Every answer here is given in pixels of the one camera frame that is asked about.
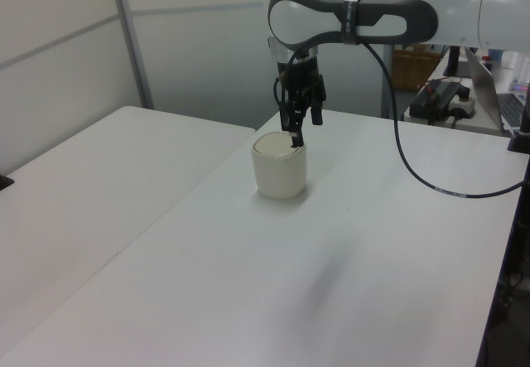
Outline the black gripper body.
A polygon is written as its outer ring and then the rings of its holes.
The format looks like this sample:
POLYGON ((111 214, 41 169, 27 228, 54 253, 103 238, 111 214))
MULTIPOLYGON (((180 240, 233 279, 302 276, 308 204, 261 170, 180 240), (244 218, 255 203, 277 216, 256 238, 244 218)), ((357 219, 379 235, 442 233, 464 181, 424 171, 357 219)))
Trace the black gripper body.
POLYGON ((325 86, 316 56, 296 58, 290 65, 277 62, 274 98, 277 103, 296 100, 301 103, 323 103, 325 86))

